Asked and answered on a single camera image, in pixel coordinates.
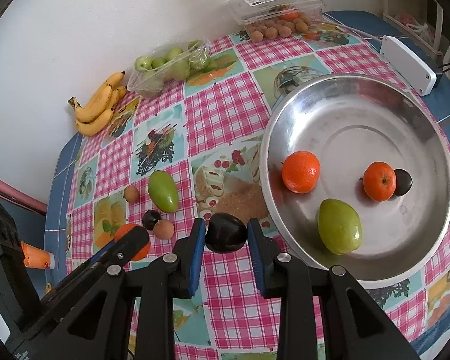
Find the white cable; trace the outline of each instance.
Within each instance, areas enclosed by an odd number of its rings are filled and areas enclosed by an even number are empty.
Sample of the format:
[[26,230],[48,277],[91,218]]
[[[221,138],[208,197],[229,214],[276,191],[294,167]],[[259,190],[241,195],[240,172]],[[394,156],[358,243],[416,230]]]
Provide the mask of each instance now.
[[373,35],[369,34],[368,32],[357,30],[356,28],[349,27],[349,26],[346,26],[344,24],[337,23],[335,21],[320,21],[319,23],[320,24],[333,24],[333,25],[335,25],[337,27],[343,27],[343,28],[346,28],[347,30],[356,32],[359,35],[366,36],[367,38],[372,38],[373,40],[375,40],[378,43],[382,44],[382,40],[381,39],[377,38],[376,36],[373,36]]

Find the clear plastic box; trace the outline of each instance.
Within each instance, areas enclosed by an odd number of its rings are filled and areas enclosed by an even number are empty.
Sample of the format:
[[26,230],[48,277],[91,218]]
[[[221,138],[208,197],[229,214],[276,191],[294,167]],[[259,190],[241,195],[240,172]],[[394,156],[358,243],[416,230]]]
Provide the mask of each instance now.
[[210,60],[210,47],[206,39],[157,47],[148,56],[151,59],[166,57],[168,50],[172,47],[180,47],[183,52],[156,69],[138,72],[133,68],[128,79],[127,89],[138,92],[145,99],[151,99],[161,93],[168,81],[185,81],[192,74],[207,67]]
[[[254,42],[261,42],[263,39],[305,32],[310,23],[322,20],[323,2],[322,0],[231,0],[228,7],[237,24],[244,26],[248,36]],[[288,27],[290,31],[280,30],[281,27]]]

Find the dark plum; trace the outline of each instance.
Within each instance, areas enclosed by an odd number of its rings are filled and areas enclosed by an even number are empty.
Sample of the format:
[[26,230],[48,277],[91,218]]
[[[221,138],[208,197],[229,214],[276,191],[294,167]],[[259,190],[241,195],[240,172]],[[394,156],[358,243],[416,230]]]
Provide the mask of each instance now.
[[247,241],[247,227],[241,220],[226,212],[210,217],[205,245],[215,253],[231,253],[239,250]]
[[143,214],[142,225],[147,230],[152,231],[154,229],[155,225],[157,224],[157,222],[161,219],[162,219],[162,216],[160,215],[160,213],[158,211],[148,210],[147,212],[145,212],[145,214]]
[[394,169],[395,178],[397,180],[397,186],[395,188],[395,196],[405,195],[412,187],[412,177],[410,174],[403,169]]

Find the metal screw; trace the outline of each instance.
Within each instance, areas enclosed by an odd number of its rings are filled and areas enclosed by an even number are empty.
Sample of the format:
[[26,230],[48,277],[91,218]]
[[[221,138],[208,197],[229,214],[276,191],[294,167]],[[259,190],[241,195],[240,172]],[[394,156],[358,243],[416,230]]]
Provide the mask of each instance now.
[[178,256],[175,253],[167,253],[163,256],[163,261],[166,263],[174,263],[177,260]]
[[106,272],[110,276],[118,276],[121,270],[120,265],[113,264],[106,269]]
[[341,265],[334,265],[331,268],[331,271],[334,273],[334,275],[337,275],[337,276],[343,276],[343,275],[345,275],[345,272],[346,272],[345,268],[343,268]]
[[290,256],[288,253],[280,253],[277,256],[277,259],[281,263],[289,263],[290,261],[292,261],[292,256]]

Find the blue gripper pad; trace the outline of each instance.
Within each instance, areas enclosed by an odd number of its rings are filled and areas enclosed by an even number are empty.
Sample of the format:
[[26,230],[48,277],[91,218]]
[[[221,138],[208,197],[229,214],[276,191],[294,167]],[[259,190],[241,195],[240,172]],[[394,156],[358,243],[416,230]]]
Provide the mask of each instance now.
[[247,225],[247,238],[248,249],[250,250],[250,256],[252,259],[253,274],[255,275],[255,284],[258,291],[264,297],[265,296],[265,270],[263,265],[262,256],[257,240],[257,234],[255,231],[259,231],[259,237],[263,237],[262,228],[259,225],[257,219],[252,218],[248,221]]
[[191,296],[195,295],[195,292],[198,289],[199,281],[200,281],[200,269],[202,268],[202,256],[203,256],[203,248],[205,247],[205,221],[195,220],[193,223],[192,234],[193,231],[197,231],[197,242],[195,243],[195,248],[193,250],[192,261],[190,264],[190,285],[188,287],[188,291]]

